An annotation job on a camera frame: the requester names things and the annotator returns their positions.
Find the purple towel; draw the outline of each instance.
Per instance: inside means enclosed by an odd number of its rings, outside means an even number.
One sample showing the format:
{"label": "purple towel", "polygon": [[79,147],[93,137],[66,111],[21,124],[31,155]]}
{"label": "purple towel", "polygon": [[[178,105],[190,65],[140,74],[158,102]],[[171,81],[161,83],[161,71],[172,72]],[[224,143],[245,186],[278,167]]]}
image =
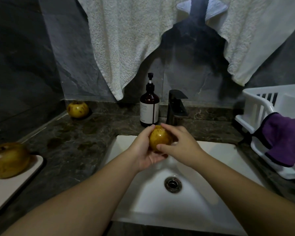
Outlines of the purple towel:
{"label": "purple towel", "polygon": [[295,164],[295,119],[279,113],[269,114],[252,134],[269,149],[265,155],[274,163],[292,167]]}

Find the dish rack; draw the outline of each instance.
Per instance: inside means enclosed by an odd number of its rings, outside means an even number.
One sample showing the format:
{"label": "dish rack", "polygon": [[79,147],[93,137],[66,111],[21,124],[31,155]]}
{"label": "dish rack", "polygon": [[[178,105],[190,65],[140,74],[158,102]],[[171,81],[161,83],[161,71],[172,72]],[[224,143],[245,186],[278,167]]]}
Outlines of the dish rack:
{"label": "dish rack", "polygon": [[[244,114],[237,115],[235,119],[251,134],[260,127],[263,119],[270,113],[278,112],[284,117],[295,118],[295,84],[247,88],[243,90],[243,94],[246,98]],[[273,163],[265,156],[268,149],[258,138],[252,137],[251,148],[280,176],[285,179],[295,179],[295,165],[283,167]]]}

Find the sink drain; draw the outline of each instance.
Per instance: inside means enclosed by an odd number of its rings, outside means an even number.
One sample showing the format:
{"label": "sink drain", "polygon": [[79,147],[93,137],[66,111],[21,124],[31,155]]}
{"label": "sink drain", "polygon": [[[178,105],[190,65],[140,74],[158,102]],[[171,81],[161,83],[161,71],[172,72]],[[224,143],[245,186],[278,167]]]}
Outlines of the sink drain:
{"label": "sink drain", "polygon": [[174,193],[174,194],[180,192],[182,189],[182,184],[181,184],[180,180],[178,180],[178,178],[176,178],[176,177],[166,178],[164,185],[165,185],[166,190],[168,190],[169,192]]}

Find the dark marble countertop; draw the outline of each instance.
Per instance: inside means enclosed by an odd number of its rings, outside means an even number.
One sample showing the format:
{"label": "dark marble countertop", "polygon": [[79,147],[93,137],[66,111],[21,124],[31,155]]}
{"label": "dark marble countertop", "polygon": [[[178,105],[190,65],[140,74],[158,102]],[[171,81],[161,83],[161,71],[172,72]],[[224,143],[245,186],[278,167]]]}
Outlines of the dark marble countertop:
{"label": "dark marble countertop", "polygon": [[[160,118],[160,121],[165,122],[165,118]],[[237,144],[243,139],[230,121],[182,119],[179,124],[199,141]],[[84,120],[73,120],[66,115],[49,123],[25,142],[30,151],[44,157],[44,166],[0,210],[0,234],[36,206],[96,172],[108,146],[117,135],[138,135],[142,129],[139,116],[120,113],[93,113]],[[260,169],[274,191],[295,202],[294,181],[287,181],[271,170],[248,144],[238,147]],[[153,235],[170,235],[166,232],[172,230],[114,222],[107,235],[133,235],[127,232],[134,228],[141,230],[135,235],[150,235],[150,232],[157,232]],[[181,232],[181,235],[217,235],[185,230],[177,232]]]}

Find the soap dispenser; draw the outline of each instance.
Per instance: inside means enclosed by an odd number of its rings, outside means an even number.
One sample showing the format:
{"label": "soap dispenser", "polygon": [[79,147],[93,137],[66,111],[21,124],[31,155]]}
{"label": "soap dispenser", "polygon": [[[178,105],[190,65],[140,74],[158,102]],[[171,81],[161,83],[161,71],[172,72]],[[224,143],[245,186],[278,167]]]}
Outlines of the soap dispenser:
{"label": "soap dispenser", "polygon": [[153,73],[148,73],[148,78],[147,92],[140,98],[140,123],[143,127],[148,127],[158,122],[159,97],[154,93]]}

